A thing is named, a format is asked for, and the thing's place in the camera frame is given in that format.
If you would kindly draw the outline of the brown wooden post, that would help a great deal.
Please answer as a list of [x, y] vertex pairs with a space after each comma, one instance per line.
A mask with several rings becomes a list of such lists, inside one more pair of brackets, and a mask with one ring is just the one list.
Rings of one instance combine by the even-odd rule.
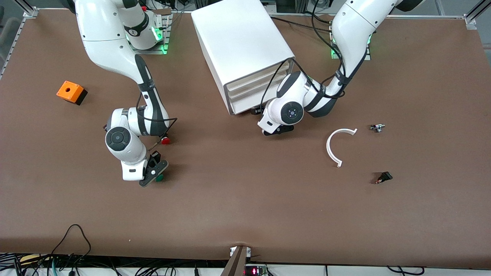
[[232, 255], [220, 276], [244, 276], [244, 267], [250, 254], [250, 248], [247, 246], [236, 246], [231, 248], [231, 252]]

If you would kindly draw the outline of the orange button box black base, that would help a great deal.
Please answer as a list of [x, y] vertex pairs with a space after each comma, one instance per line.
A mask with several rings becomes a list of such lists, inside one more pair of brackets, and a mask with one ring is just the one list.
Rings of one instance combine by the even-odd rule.
[[81, 105], [87, 94], [88, 92], [81, 85], [65, 81], [56, 93], [56, 96], [69, 103]]

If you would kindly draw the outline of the device with red display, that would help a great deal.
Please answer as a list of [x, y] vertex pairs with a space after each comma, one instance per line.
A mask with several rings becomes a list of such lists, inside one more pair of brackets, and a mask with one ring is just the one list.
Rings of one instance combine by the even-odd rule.
[[249, 264], [244, 266], [244, 276], [268, 276], [269, 271], [266, 265]]

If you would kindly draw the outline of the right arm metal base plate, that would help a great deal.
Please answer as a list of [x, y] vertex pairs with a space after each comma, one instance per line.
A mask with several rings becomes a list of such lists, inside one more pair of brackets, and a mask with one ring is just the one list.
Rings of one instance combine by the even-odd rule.
[[145, 55], [163, 55], [167, 54], [170, 34], [171, 34], [171, 24], [173, 23], [173, 14], [158, 15], [154, 14], [151, 23], [147, 30], [142, 33], [142, 37], [146, 39], [145, 43], [138, 43], [138, 46], [149, 46], [151, 42], [155, 44], [147, 49], [139, 49], [133, 44], [133, 40], [126, 36], [130, 47], [137, 54]]

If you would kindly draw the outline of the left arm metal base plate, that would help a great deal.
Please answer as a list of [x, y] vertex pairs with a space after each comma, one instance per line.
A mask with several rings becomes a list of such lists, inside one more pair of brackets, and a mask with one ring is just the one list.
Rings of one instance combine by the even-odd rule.
[[338, 21], [331, 26], [330, 39], [333, 44], [331, 51], [332, 58], [342, 58], [345, 61], [344, 54], [348, 55], [349, 61], [358, 61], [363, 58], [369, 61], [370, 56], [370, 38], [375, 31], [373, 26], [365, 21]]

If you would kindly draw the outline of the white curved plastic arc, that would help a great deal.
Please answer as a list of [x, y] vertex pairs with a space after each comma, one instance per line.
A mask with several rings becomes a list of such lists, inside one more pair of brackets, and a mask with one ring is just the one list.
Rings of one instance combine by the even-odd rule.
[[331, 143], [331, 140], [333, 139], [333, 136], [335, 136], [336, 134], [338, 133], [348, 133], [349, 135], [351, 136], [354, 136], [356, 133], [357, 133], [358, 129], [355, 128], [355, 129], [348, 129], [348, 128], [340, 128], [340, 129], [337, 129], [335, 131], [333, 131], [330, 136], [328, 137], [328, 139], [326, 140], [326, 151], [327, 151], [327, 154], [329, 156], [329, 158], [336, 163], [336, 166], [337, 168], [340, 168], [343, 164], [343, 161], [339, 158], [337, 158], [333, 151], [332, 151], [332, 148], [330, 146], [330, 143]]

